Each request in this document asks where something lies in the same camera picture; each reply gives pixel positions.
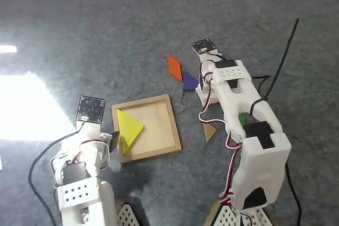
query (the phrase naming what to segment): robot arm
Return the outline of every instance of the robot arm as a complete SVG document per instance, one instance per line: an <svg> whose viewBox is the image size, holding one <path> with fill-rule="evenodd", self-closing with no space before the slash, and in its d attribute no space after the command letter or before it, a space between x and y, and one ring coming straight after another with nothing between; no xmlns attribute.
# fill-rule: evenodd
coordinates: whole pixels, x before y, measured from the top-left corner
<svg viewBox="0 0 339 226"><path fill-rule="evenodd" d="M238 211L265 207L273 203L279 193L291 144L269 104L255 103L261 97L240 60L222 57L208 38L192 46L201 61L196 92L202 105L207 100L219 102L226 132L242 144L242 159L229 195L232 207ZM258 122L242 126L238 119L240 113L251 113Z"/></svg>
<svg viewBox="0 0 339 226"><path fill-rule="evenodd" d="M105 100L81 96L77 128L79 133L62 142L52 159L58 206L63 225L117 226L114 192L97 178L109 165L109 147L118 133L100 133Z"/></svg>

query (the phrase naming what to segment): wooden frame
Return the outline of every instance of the wooden frame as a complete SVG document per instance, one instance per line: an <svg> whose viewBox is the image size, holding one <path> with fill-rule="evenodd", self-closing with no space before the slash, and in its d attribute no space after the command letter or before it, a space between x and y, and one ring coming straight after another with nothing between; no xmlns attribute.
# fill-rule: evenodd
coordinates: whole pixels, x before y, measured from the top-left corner
<svg viewBox="0 0 339 226"><path fill-rule="evenodd" d="M117 110L124 111L145 125L136 140L136 144L125 155L122 154L119 141L118 153L121 163L181 150L179 134L168 94L112 105L115 131L119 130Z"/></svg>

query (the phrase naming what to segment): wire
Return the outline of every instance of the wire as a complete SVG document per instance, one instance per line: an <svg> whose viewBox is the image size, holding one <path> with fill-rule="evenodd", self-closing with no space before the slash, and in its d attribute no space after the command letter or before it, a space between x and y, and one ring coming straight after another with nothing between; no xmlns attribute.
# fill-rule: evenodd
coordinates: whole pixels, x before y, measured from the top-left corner
<svg viewBox="0 0 339 226"><path fill-rule="evenodd" d="M288 184L291 188L291 192L293 194L293 197L295 198L296 200L296 204L298 206L298 210L299 210L299 213L298 213L298 221L297 221L297 226L300 226L300 221L301 221L301 215L302 215L302 209L301 209L301 204L299 202L299 199L297 197L297 194L296 194L296 191L292 185L292 180L291 180L291 176L290 176L290 169L288 167L288 163L286 161L286 164L285 164L285 171L286 171L286 176L287 176L287 181L288 181Z"/></svg>
<svg viewBox="0 0 339 226"><path fill-rule="evenodd" d="M259 82L259 85L258 85L256 90L258 90L260 97L263 97L262 94L261 94L261 87L265 83L265 81L268 80L269 78L271 78L271 75L266 75L266 77L263 78L263 80Z"/></svg>
<svg viewBox="0 0 339 226"><path fill-rule="evenodd" d="M227 177L226 177L226 186L225 186L224 191L219 194L219 198L225 198L225 196L230 194L229 190L230 190L230 186L231 186L231 178L232 178L232 172L233 172L233 168L234 168L234 162L235 162L235 158L236 158L240 149L241 149L241 147L237 148L233 152L233 155L231 157L231 161L230 161L229 167L228 167L228 172L227 172Z"/></svg>
<svg viewBox="0 0 339 226"><path fill-rule="evenodd" d="M55 203L57 204L59 215L61 217L61 213L60 213L60 209L59 209L59 202L58 202L58 199L57 199L57 190L56 189L54 189L54 191L53 191L53 198L54 198Z"/></svg>
<svg viewBox="0 0 339 226"><path fill-rule="evenodd" d="M81 145L86 144L86 143L99 143L99 144L103 144L103 145L105 145L107 147L108 162L107 162L107 164L104 167L100 168L100 170L104 170L104 169L108 168L109 165L110 165L110 147L107 145L107 143L103 142L102 140L85 140L85 141L80 143L80 145L79 145L79 152L81 151Z"/></svg>
<svg viewBox="0 0 339 226"><path fill-rule="evenodd" d="M60 154L55 155L55 156L52 157L52 159L51 159L51 168L53 170L53 173L55 173L55 169L54 169L54 165L53 165L54 160L55 159L63 159L66 156L67 156L66 153L60 153Z"/></svg>
<svg viewBox="0 0 339 226"><path fill-rule="evenodd" d="M258 100L256 100L255 102L252 103L252 105L251 105L251 110L249 111L250 115L252 115L254 106L255 106L258 102L261 102L261 101L267 101L267 100L268 100L269 94L271 93L271 91L272 91L272 89L273 89L273 86L274 86L274 84L275 84L275 82L276 82L276 80L277 80L277 78L278 78L278 76L279 76L279 73L280 73L280 71L281 71L281 68L282 68L282 66L283 66L283 64L284 64L284 62L285 62L285 59L286 59L286 56L287 56L287 52L288 52L288 50L289 50L289 48L290 48L290 45L291 45L292 39L293 39L293 37L294 37L295 31L296 31L296 29L297 29L298 23L299 23L299 18L297 18L296 21L295 21L295 24L294 24L294 26L293 26L293 29L292 29L290 38L288 39L288 42L287 42L287 45L286 45L286 48L285 48L285 52L284 52L284 54L283 54L283 56L282 56L282 58L281 58L279 67L278 67L278 69L276 70L276 73L275 73L275 75L274 75L274 77L273 77L273 80L272 80L272 83L271 83L269 89L267 90L266 94L265 94L264 96L262 96L261 99L258 99Z"/></svg>
<svg viewBox="0 0 339 226"><path fill-rule="evenodd" d="M279 76L279 73L280 73L280 71L281 71L282 65L283 65L284 62L285 62L285 59L286 59L286 56L287 56L287 52L288 52L288 50L289 50L289 48L290 48L292 39L293 39L293 37L294 37L294 35L295 35L295 32L296 32L298 23L299 23L299 18L297 18L296 21L295 21L295 25L293 26L292 33L291 33L291 35L290 35L290 38L288 39L288 42L287 42L287 45L286 45L286 48L285 48L284 55L282 56L282 59L281 59L280 64L279 64L279 67L278 67L278 69L276 70L276 73L275 73L275 75L274 75L274 77L273 77L272 83L271 83L269 89L267 90L267 92L266 92L264 98L268 98L268 97L269 97L269 94L270 94L270 92L272 91L273 86L274 86L274 84L275 84L275 82L276 82L276 80L277 80L277 78L278 78L278 76Z"/></svg>
<svg viewBox="0 0 339 226"><path fill-rule="evenodd" d="M252 76L251 77L252 79L262 79L262 81L259 82L259 85L257 87L257 91L260 95L260 97L262 97L262 94L261 94L261 87L262 85L265 83L266 80L268 80L269 78L271 78L271 75L262 75L262 76Z"/></svg>
<svg viewBox="0 0 339 226"><path fill-rule="evenodd" d="M64 139L67 139L67 138L69 138L69 137L71 137L71 136L73 136L73 135L79 133L80 130L83 128L84 124L85 124L85 122L83 122L83 124L81 125L81 127L80 127L77 131L72 132L72 133L70 133L70 134L68 134L68 135L66 135L66 136L64 136L64 137L62 137L62 138L60 138L60 139L58 139L58 140L56 140L56 141L53 141L50 145L48 145L48 146L47 146L47 147L46 147L46 148L45 148L45 149L44 149L44 150L36 157L36 159L33 161L32 165L31 165L31 168L30 168L30 170L29 170L29 173L28 173L28 183L29 183L29 185L30 185L32 191L34 192L35 196L40 200L40 202L42 203L42 205L43 205L44 208L46 209L46 211L47 211L47 213L48 213L48 215L49 215L49 217L50 217L50 219L51 219L51 221L52 221L52 225L53 225L53 226L56 226L57 224L56 224L56 222L55 222L55 219L54 219L54 217L53 217L53 214L52 214L52 212L51 212L49 206L47 205L46 201L43 200L43 198L41 197L41 195L39 194L39 192L37 191L37 189L35 188L35 186L34 186L34 184L33 184L33 182L32 182L32 173L33 173L33 170L34 170L35 165L38 163L38 161L40 160L40 158L41 158L41 157L42 157L42 156L43 156L43 155L44 155L51 147L53 147L55 144L57 144L57 143L63 141Z"/></svg>
<svg viewBox="0 0 339 226"><path fill-rule="evenodd" d="M209 51L206 51L206 54L207 54L207 55L216 56L216 57L218 57L218 58L221 58L222 60L227 60L227 58L223 57L221 54L213 54L213 53L211 53L211 52L209 52Z"/></svg>
<svg viewBox="0 0 339 226"><path fill-rule="evenodd" d="M246 216L249 219L250 226L252 226L252 218L248 214L245 214L245 213L242 213L242 212L240 212L240 214Z"/></svg>

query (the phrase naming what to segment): tangram piece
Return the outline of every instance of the tangram piece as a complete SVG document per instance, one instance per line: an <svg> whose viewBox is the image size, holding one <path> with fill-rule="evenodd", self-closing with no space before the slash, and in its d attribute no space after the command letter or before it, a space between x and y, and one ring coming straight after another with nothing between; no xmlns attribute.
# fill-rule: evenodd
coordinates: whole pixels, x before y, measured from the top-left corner
<svg viewBox="0 0 339 226"><path fill-rule="evenodd" d="M195 91L195 88L198 85L198 80L192 77L188 71L183 71L183 87L184 91Z"/></svg>
<svg viewBox="0 0 339 226"><path fill-rule="evenodd" d="M122 153L125 154L132 147L135 139L144 128L144 125L121 110L117 110Z"/></svg>
<svg viewBox="0 0 339 226"><path fill-rule="evenodd" d="M167 62L169 73L182 82L180 62L171 55L167 55Z"/></svg>
<svg viewBox="0 0 339 226"><path fill-rule="evenodd" d="M206 142L208 142L214 134L216 134L217 129L213 127L211 124L203 123L203 132L205 133Z"/></svg>

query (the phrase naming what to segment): gray carpet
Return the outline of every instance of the gray carpet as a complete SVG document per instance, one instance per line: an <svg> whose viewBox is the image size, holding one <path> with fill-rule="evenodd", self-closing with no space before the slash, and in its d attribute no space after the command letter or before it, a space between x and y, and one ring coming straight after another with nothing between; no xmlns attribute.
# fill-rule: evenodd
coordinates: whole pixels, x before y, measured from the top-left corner
<svg viewBox="0 0 339 226"><path fill-rule="evenodd" d="M181 98L182 84L168 74L166 55L197 76L199 60L190 44L210 37L252 75L273 74L298 16L270 104L292 143L289 164L304 208L302 225L337 225L339 0L0 0L0 44L18 50L0 54L1 97L15 102L1 105L1 112L14 114L1 114L2 122L15 120L0 128L1 225L50 225L27 176L61 127L48 124L55 123L54 114L31 120L39 105L46 107L39 101L42 88L27 81L36 79L72 124L80 95L105 98L103 132L113 130L111 104L168 93L183 150L123 166L114 152L111 169L101 177L116 196L129 200L144 225L202 225L223 190L231 152L222 131L205 143L198 98L195 93ZM27 79L28 72L35 79ZM26 81L19 86L6 83L8 77ZM208 115L220 117L219 106ZM4 135L10 127L12 139ZM45 141L34 141L44 132ZM33 178L61 223L49 166L57 150L47 153ZM295 225L297 206L286 182L268 211L279 225Z"/></svg>

